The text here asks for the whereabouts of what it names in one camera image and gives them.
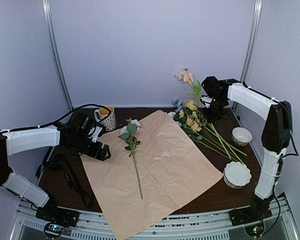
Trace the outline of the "wrapping paper sheet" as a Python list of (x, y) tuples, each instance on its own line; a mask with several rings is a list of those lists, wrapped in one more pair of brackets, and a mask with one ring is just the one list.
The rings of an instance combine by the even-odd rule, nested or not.
[(111, 158), (81, 160), (107, 223), (118, 240), (128, 239), (210, 189), (223, 174), (167, 113), (143, 118), (132, 157), (115, 130), (101, 137)]

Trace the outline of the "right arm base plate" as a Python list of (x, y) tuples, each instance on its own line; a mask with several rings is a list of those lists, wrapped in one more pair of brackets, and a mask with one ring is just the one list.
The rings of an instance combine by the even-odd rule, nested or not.
[(246, 225), (254, 222), (260, 222), (272, 216), (270, 210), (262, 214), (254, 214), (251, 207), (235, 208), (228, 212), (232, 226)]

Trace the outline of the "blue flower stem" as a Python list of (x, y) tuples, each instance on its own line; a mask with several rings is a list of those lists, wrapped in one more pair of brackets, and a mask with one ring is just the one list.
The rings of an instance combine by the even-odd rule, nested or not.
[(183, 109), (183, 102), (179, 98), (174, 98), (171, 104), (175, 107), (176, 113), (179, 113)]

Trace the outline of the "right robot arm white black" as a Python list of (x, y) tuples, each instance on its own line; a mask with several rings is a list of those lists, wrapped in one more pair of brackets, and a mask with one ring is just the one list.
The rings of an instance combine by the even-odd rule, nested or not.
[(226, 116), (225, 107), (229, 101), (248, 108), (265, 121), (261, 135), (264, 159), (251, 204), (246, 210), (248, 219), (256, 221), (269, 209), (283, 159), (288, 156), (287, 148), (294, 143), (291, 104), (260, 93), (233, 78), (218, 80), (215, 76), (208, 76), (201, 86), (205, 91), (200, 98), (205, 106), (203, 115), (209, 123)]

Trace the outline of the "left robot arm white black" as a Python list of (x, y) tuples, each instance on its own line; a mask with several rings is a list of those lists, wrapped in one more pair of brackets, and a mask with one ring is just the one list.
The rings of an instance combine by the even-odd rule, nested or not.
[(98, 138), (106, 131), (103, 123), (110, 118), (112, 110), (107, 106), (103, 109), (104, 117), (92, 118), (79, 112), (66, 123), (57, 119), (43, 125), (0, 129), (0, 187), (42, 208), (43, 215), (51, 222), (59, 221), (61, 209), (49, 202), (51, 197), (46, 191), (16, 173), (9, 166), (8, 157), (34, 149), (64, 146), (100, 161), (109, 159), (109, 146)]

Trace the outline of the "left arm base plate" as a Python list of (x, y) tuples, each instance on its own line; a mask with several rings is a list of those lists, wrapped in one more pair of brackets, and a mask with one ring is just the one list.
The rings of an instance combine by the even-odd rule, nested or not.
[(58, 206), (38, 207), (35, 217), (47, 222), (56, 223), (63, 227), (76, 227), (80, 213), (75, 210), (60, 208)]

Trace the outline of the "pale yellow flower stem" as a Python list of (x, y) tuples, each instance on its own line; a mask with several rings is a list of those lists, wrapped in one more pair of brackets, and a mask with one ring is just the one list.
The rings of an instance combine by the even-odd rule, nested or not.
[(167, 114), (194, 143), (203, 145), (229, 161), (244, 163), (239, 155), (246, 157), (247, 154), (228, 143), (218, 133), (215, 126), (204, 117), (203, 111), (195, 101), (187, 101), (179, 113), (170, 111)]

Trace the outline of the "white pink flower stem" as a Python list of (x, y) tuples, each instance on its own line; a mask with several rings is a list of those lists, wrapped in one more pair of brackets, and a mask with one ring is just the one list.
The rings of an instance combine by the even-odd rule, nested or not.
[(137, 147), (140, 145), (141, 141), (136, 137), (137, 131), (142, 127), (141, 123), (137, 119), (132, 119), (131, 117), (126, 120), (127, 125), (122, 127), (120, 130), (120, 135), (118, 136), (121, 140), (124, 140), (126, 146), (124, 147), (126, 151), (129, 152), (129, 157), (133, 159), (134, 169), (137, 177), (138, 189), (140, 198), (143, 199), (143, 190), (140, 180), (140, 174), (137, 166)]

